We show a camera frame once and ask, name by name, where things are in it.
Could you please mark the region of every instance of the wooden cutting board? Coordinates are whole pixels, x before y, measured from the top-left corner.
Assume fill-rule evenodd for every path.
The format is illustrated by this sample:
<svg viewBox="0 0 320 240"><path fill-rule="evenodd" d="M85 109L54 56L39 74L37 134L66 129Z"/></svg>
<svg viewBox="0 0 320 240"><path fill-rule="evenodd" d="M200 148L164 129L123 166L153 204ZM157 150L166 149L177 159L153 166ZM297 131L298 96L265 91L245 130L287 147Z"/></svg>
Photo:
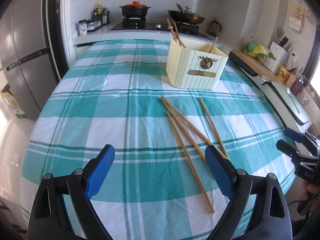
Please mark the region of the wooden cutting board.
<svg viewBox="0 0 320 240"><path fill-rule="evenodd" d="M258 60L244 54L243 52L239 52L237 50L232 50L232 52L236 54L242 61L244 61L250 68L252 68L260 77L269 81L282 84L282 82L277 79L277 76L272 74L270 70L268 70Z"/></svg>

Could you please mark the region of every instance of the wooden chopstick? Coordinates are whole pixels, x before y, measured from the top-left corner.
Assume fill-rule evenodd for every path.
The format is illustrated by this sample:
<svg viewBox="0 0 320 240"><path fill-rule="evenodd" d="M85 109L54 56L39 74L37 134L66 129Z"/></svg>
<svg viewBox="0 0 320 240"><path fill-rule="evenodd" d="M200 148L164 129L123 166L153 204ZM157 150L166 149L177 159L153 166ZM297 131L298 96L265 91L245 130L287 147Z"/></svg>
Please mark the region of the wooden chopstick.
<svg viewBox="0 0 320 240"><path fill-rule="evenodd" d="M172 131L173 131L173 133L176 135L179 144L181 144L181 146L182 146L182 148L183 148L183 151L184 151L184 153L185 153L186 156L187 156L187 159L188 159L188 162L189 162L189 164L190 164L190 167L191 167L191 169L192 169L192 171L193 171L194 176L196 177L196 181L198 182L198 185L199 185L199 187L200 187L200 189L201 189L201 191L202 191L202 193L203 193L203 195L204 195L204 198L205 198L205 200L206 200L206 202L207 202L207 204L208 204L209 210L210 210L211 213L214 213L213 206L212 206L212 204L211 204L211 202L210 202L210 199L209 199L209 197L208 197L208 195L207 195L207 192L205 191L205 188L204 188L204 186L203 186L203 184L202 184L202 182L201 182L201 179L200 179L200 177L199 177L199 174L198 174L198 172L196 171L196 168L195 168L195 166L194 166L194 164L193 164L193 162L192 162L192 160L191 160L191 157L190 157L190 155L189 155L189 153L188 153L188 150L187 150L186 146L184 145L184 143L183 143L183 141L182 141L182 139L181 139L181 136L180 136L180 134L179 134L179 132L178 132L178 129L177 129L176 125L174 124L174 121L173 121L172 117L170 116L169 112L167 112L167 115L168 115L169 121L170 121L170 123L171 123Z"/></svg>
<svg viewBox="0 0 320 240"><path fill-rule="evenodd" d="M208 120L209 120L209 124L210 124L211 129L212 129L213 133L215 134L216 138L218 139L218 141L219 141L219 143L220 143L220 146L221 146L221 149L222 149L223 154L225 155L225 157L226 157L227 159L229 159L227 150L226 150L226 148L225 148L225 146L224 146L224 144L223 144L223 141L221 140L221 137L220 137L220 135L219 135L219 133L218 133L218 130L217 130L216 126L214 125L214 122L213 122L213 120L212 120L212 118L211 118L211 116L210 116L210 114L209 114L209 112L208 112L207 107L205 106L205 104L204 104L204 102L202 101L201 98L199 98L199 101L200 101L200 104L202 105L202 108L203 108L205 114L207 115L207 118L208 118Z"/></svg>
<svg viewBox="0 0 320 240"><path fill-rule="evenodd" d="M178 38L178 41L179 41L180 46L182 46L182 47L186 48L186 46L184 46L183 42L180 40L180 37L179 37L179 33L178 33L178 28L177 28L176 22L173 22L173 26L174 26L174 29L175 29L175 31L176 31L177 38Z"/></svg>
<svg viewBox="0 0 320 240"><path fill-rule="evenodd" d="M195 142L195 140L192 138L192 136L190 135L190 133L186 130L186 128L183 126L182 122L178 119L178 117L174 114L174 112L170 109L170 107L164 103L164 106L168 109L168 111L170 112L170 114L173 116L173 118L175 119L175 121L177 122L177 124L180 126L181 130L183 131L183 133L187 136L187 138L189 139L189 141L191 142L191 144L196 148L197 152L199 153L199 155L203 158L203 160L205 161L205 157L204 157L204 153L203 151L200 149L199 145Z"/></svg>
<svg viewBox="0 0 320 240"><path fill-rule="evenodd" d="M209 50L209 53L211 53L211 52L212 52L212 50L213 50L214 46L215 46L215 45L216 45L216 43L217 43L217 40L218 40L218 36L216 37L216 39L215 39L214 43L212 44L212 46L211 46L211 48L210 48L210 50Z"/></svg>
<svg viewBox="0 0 320 240"><path fill-rule="evenodd" d="M165 97L161 97L161 101L164 103L164 106L168 109L168 111L170 112L170 110L172 109L173 111L175 111L183 121L185 121L187 123L187 125L190 127L191 130L193 130L202 140L204 140L208 145L212 145L212 142L209 141L209 139L203 135L202 132L200 132L187 118L185 118L177 108L175 108ZM217 149L217 151L220 153L220 155L224 158L227 159L225 157L225 155L219 150Z"/></svg>
<svg viewBox="0 0 320 240"><path fill-rule="evenodd" d="M167 23L168 23L168 25L169 25L169 29L170 29L171 35L173 36L173 40L174 40L175 42L177 42L176 34L175 34L174 31L172 30L172 26L171 26L171 23L170 23L169 19L167 19Z"/></svg>

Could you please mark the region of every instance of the cream storage box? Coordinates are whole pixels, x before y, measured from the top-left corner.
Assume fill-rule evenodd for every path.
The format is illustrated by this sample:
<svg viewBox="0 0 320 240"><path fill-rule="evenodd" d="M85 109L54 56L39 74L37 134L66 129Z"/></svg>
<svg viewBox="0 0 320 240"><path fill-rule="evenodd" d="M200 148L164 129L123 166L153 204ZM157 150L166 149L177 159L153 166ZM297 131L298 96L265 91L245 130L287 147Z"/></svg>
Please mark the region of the cream storage box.
<svg viewBox="0 0 320 240"><path fill-rule="evenodd" d="M177 88L213 90L221 76L228 56L212 44L181 39L186 48L171 39L166 72Z"/></svg>

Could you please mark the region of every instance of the tablecloth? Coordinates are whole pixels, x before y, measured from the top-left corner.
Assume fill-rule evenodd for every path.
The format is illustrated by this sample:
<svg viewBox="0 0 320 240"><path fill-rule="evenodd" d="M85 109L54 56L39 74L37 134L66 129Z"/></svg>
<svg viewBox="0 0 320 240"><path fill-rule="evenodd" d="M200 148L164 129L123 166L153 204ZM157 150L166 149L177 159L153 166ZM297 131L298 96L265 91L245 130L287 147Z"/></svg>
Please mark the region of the tablecloth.
<svg viewBox="0 0 320 240"><path fill-rule="evenodd" d="M68 175L83 168L106 144L115 161L92 204L117 239L206 239L228 199L189 141L189 149L215 212L208 212L182 147L173 136L165 96L216 147L201 97L231 162L249 174L277 175L286 192L294 166L276 149L284 124L254 83L229 62L214 91L178 89L166 75L169 42L102 41L93 44L68 71L46 103L32 133L23 164L20 206L28 221L43 175ZM204 151L206 144L194 135ZM245 230L248 203L237 235ZM70 198L68 214L78 235Z"/></svg>

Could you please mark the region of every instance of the french press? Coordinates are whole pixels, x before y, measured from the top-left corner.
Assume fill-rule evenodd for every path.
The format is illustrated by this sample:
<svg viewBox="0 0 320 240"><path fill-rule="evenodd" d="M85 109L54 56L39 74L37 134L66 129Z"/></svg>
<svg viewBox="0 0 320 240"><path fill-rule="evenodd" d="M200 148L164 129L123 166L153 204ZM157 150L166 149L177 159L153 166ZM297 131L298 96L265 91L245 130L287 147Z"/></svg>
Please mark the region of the french press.
<svg viewBox="0 0 320 240"><path fill-rule="evenodd" d="M213 36L218 36L219 32L221 32L222 25L214 19L210 22L208 33Z"/></svg>

